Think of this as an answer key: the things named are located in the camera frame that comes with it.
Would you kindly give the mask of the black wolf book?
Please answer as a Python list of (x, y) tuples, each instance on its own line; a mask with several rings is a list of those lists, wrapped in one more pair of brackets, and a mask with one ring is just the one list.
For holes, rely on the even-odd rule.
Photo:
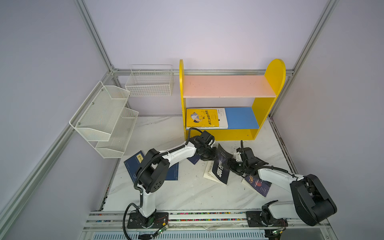
[(225, 151), (224, 148), (218, 144), (218, 147), (216, 148), (216, 157), (213, 161), (208, 162), (204, 172), (204, 178), (226, 185), (230, 174), (228, 163), (231, 159), (233, 159), (233, 154)]

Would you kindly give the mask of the white book brown bars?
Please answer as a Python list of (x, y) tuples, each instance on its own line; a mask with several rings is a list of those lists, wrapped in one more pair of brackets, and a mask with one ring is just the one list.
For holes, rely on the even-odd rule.
[(219, 115), (219, 127), (214, 127), (214, 128), (197, 128), (197, 129), (227, 129), (229, 127), (228, 120), (227, 120), (227, 115), (225, 108), (218, 108), (218, 115)]

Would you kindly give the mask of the yellow cartoon book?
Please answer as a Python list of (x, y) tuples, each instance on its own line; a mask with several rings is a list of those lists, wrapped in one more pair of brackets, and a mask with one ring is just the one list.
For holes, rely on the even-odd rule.
[(187, 109), (187, 128), (214, 128), (219, 127), (219, 115), (216, 109)]

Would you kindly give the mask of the navy book under left arm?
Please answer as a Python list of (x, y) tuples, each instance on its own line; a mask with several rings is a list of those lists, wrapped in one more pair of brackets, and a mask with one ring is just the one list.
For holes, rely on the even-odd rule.
[(139, 151), (138, 153), (134, 154), (132, 157), (124, 161), (124, 165), (130, 175), (132, 182), (134, 182), (137, 178), (136, 172), (141, 162), (144, 160), (144, 157), (145, 154), (142, 151)]

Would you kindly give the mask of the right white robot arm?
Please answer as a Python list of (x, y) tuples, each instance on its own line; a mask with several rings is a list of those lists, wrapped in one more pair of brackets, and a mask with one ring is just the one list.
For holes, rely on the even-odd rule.
[(291, 194), (289, 201), (274, 200), (262, 206), (258, 222), (264, 226), (286, 219), (300, 219), (309, 226), (315, 226), (337, 213), (336, 204), (317, 176), (295, 175), (269, 165), (256, 157), (251, 148), (245, 148), (243, 141), (225, 166), (238, 176), (249, 177), (254, 183), (259, 179)]

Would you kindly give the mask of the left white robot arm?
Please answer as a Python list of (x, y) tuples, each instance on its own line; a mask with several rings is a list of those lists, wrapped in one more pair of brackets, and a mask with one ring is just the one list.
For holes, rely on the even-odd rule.
[(140, 163), (133, 183), (134, 189), (140, 192), (138, 212), (145, 219), (151, 218), (156, 212), (155, 192), (165, 182), (169, 168), (175, 164), (194, 157), (202, 161), (212, 161), (216, 157), (213, 147), (215, 137), (207, 131), (191, 128), (187, 140), (170, 150), (149, 150)]

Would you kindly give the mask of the navy bagua book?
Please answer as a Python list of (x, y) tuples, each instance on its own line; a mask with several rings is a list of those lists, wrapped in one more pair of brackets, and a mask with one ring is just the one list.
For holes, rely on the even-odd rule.
[(187, 158), (193, 165), (195, 165), (200, 159), (200, 155), (194, 155), (192, 157)]

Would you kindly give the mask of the purple illustrated book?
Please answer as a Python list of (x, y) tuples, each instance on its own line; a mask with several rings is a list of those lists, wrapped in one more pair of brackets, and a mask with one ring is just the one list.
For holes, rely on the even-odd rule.
[(242, 184), (250, 190), (256, 192), (263, 198), (267, 197), (267, 194), (272, 186), (270, 182), (263, 181), (257, 176), (248, 175), (243, 178)]

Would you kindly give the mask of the navy book yellow label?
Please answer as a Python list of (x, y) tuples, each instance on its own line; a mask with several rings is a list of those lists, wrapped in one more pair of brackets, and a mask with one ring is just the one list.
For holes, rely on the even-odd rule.
[(172, 165), (167, 172), (166, 181), (177, 181), (179, 179), (179, 163)]

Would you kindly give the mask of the yellow pink blue bookshelf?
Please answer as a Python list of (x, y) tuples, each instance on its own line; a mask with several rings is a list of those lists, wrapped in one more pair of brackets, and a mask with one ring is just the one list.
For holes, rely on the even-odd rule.
[(228, 128), (209, 129), (217, 141), (255, 140), (286, 81), (283, 60), (271, 61), (263, 75), (185, 75), (179, 64), (183, 127), (188, 109), (224, 108)]

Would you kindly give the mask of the white mesh two-tier rack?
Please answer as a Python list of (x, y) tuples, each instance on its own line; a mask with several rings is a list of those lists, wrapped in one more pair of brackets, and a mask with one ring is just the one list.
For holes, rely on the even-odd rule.
[(130, 91), (98, 82), (69, 125), (104, 159), (125, 154), (139, 112), (128, 108)]

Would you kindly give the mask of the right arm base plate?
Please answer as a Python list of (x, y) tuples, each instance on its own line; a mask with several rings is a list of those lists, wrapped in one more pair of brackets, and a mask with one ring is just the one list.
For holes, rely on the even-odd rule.
[(246, 219), (249, 227), (287, 227), (286, 219), (275, 219), (265, 210), (247, 211)]

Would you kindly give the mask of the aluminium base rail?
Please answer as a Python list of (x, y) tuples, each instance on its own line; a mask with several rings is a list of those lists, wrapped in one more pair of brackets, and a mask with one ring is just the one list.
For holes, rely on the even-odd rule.
[(329, 221), (311, 227), (300, 219), (263, 225), (261, 210), (160, 211), (145, 227), (136, 210), (127, 213), (91, 212), (81, 240), (139, 240), (156, 234), (157, 240), (336, 240)]

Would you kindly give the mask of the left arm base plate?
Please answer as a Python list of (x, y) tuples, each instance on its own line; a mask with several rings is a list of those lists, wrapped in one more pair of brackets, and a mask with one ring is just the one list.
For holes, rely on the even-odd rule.
[(160, 229), (168, 223), (169, 213), (154, 212), (145, 218), (140, 212), (133, 212), (129, 216), (127, 229)]

